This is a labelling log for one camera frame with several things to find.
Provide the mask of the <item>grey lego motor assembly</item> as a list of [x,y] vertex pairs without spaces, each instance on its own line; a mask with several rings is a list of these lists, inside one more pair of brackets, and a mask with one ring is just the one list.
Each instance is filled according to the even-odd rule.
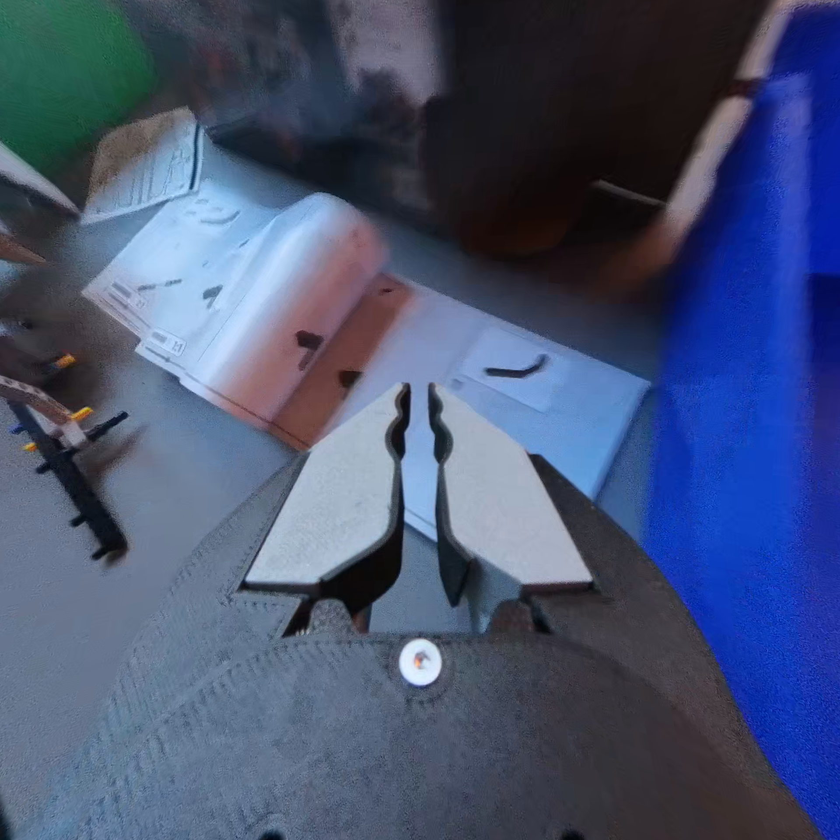
[[[75,364],[77,358],[70,352],[58,349],[56,343],[46,337],[34,322],[2,318],[1,376],[33,385],[47,393],[46,386]],[[16,418],[16,424],[10,429],[10,434],[26,435],[28,442],[24,450],[40,457],[36,474],[55,477],[75,508],[76,515],[70,520],[70,526],[74,529],[86,526],[96,540],[98,546],[91,559],[111,560],[124,555],[129,546],[128,540],[77,464],[77,457],[124,423],[129,414],[120,412],[106,421],[85,427],[85,422],[92,416],[90,415],[80,424],[88,435],[89,444],[84,448],[65,448],[47,434],[40,432],[33,419],[25,418],[25,407],[22,404],[9,403],[3,398],[2,402]],[[81,408],[69,409],[75,412]]]

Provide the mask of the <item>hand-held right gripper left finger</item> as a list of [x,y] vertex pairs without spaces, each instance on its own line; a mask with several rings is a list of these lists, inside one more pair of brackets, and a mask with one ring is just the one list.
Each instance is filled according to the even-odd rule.
[[307,453],[248,568],[254,592],[376,601],[402,568],[411,386],[397,383]]

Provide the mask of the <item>green object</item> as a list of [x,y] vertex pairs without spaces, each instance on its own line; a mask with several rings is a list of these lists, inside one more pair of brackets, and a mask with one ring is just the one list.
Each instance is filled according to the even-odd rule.
[[1,2],[1,139],[38,172],[57,173],[155,82],[115,2]]

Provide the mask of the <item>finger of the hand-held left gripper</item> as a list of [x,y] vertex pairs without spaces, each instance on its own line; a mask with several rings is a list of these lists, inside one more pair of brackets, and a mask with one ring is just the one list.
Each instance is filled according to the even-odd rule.
[[8,148],[4,142],[1,142],[1,177],[3,182],[45,200],[73,217],[81,214],[79,207],[57,185]]
[[27,248],[4,222],[1,222],[1,261],[22,266],[48,265],[44,257]]

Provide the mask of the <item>lego instruction booklet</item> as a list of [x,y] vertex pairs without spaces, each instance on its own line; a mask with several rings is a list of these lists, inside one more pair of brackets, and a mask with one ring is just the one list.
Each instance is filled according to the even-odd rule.
[[596,498],[649,382],[389,274],[387,257],[334,196],[276,210],[206,182],[163,205],[82,295],[187,390],[299,450],[409,384],[406,522],[431,540],[430,383]]

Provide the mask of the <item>light grey lego beam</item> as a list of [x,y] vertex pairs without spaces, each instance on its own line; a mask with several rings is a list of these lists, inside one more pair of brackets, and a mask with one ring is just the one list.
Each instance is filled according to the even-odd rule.
[[81,422],[93,414],[89,406],[72,412],[38,387],[4,375],[1,376],[1,397],[8,403],[22,404],[25,418],[33,419],[38,431],[65,448],[84,448],[89,444],[88,435],[81,428]]

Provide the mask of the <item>brown cardboard box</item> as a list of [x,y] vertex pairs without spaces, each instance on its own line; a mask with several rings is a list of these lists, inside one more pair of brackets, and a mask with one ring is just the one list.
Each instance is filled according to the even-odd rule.
[[605,181],[665,200],[770,2],[442,2],[444,92],[421,159],[481,256],[558,245]]

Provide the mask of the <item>blue plastic bin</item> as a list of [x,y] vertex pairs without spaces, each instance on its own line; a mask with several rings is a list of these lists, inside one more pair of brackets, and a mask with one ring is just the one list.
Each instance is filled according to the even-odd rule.
[[838,838],[838,2],[778,2],[668,281],[646,549]]

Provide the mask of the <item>dark lego set box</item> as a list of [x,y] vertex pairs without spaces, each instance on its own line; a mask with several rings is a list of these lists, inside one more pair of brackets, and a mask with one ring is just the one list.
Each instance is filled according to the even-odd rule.
[[444,2],[194,2],[194,100],[219,145],[426,230],[421,163],[443,95]]

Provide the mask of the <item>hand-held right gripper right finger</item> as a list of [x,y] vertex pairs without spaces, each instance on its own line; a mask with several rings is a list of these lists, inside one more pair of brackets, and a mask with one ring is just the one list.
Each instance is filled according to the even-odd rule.
[[586,592],[595,578],[529,452],[442,385],[427,390],[438,568],[451,606]]

